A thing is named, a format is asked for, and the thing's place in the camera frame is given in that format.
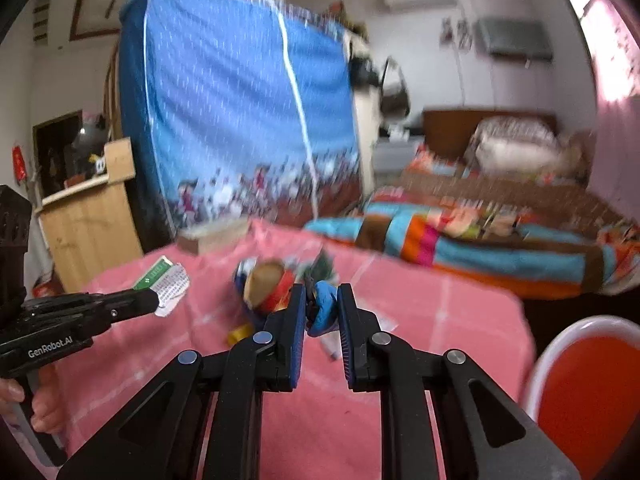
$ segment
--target chair backrest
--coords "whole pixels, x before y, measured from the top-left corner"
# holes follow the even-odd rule
[[[521,405],[593,479],[640,412],[640,326],[614,316],[572,324],[540,356]]]

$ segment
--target table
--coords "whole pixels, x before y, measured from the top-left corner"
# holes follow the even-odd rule
[[[517,399],[534,346],[520,302],[510,293],[253,221],[234,247],[193,256],[172,245],[92,281],[92,292],[127,288],[164,254],[184,265],[191,287],[169,317],[116,324],[95,338],[92,348],[58,362],[71,420],[68,450],[78,450],[180,351],[227,349],[227,332],[244,322],[231,282],[239,260],[312,260],[323,245],[340,280],[351,283],[359,306],[395,320],[394,333],[414,348],[462,349]],[[307,337],[298,388],[264,395],[261,457],[261,477],[267,480],[380,478],[378,394],[350,392],[342,362],[332,362],[319,341]]]

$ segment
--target hanging items on wall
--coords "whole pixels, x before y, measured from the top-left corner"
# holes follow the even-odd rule
[[[20,186],[20,184],[27,181],[27,166],[24,163],[22,150],[18,144],[14,145],[14,148],[12,149],[12,158],[14,160],[15,181]]]
[[[473,42],[474,37],[471,33],[469,22],[466,20],[466,18],[458,20],[458,48],[465,52],[469,52],[471,50]]]
[[[442,19],[442,30],[440,31],[440,44],[448,45],[453,43],[453,26],[451,25],[451,18]]]
[[[389,68],[398,70],[400,81],[385,90],[384,84]],[[380,96],[380,113],[385,119],[404,119],[409,115],[411,105],[404,74],[402,74],[402,69],[392,57],[386,58],[385,69],[380,80],[380,91],[382,94]]]

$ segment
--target mattress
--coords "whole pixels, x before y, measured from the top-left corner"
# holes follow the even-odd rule
[[[359,199],[339,25],[279,0],[129,0],[120,19],[122,129],[147,226],[302,225]]]
[[[627,222],[572,180],[553,175],[486,176],[455,162],[434,161],[424,152],[402,172],[398,185],[408,192],[450,197],[458,203],[530,208],[555,228],[570,229],[591,238],[605,225]]]

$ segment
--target colorful blanket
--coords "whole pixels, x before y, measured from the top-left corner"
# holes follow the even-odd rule
[[[306,229],[521,298],[617,294],[640,283],[639,231],[630,223],[604,226],[589,239],[524,207],[383,188],[364,216],[322,218]]]
[[[422,146],[418,149],[414,160],[409,163],[405,171],[410,173],[455,176],[457,178],[477,178],[481,175],[478,169],[437,156],[429,150],[428,146]],[[503,173],[500,177],[520,182],[535,182],[540,186],[575,184],[574,179],[558,176],[549,171],[542,171],[540,173],[510,172]]]

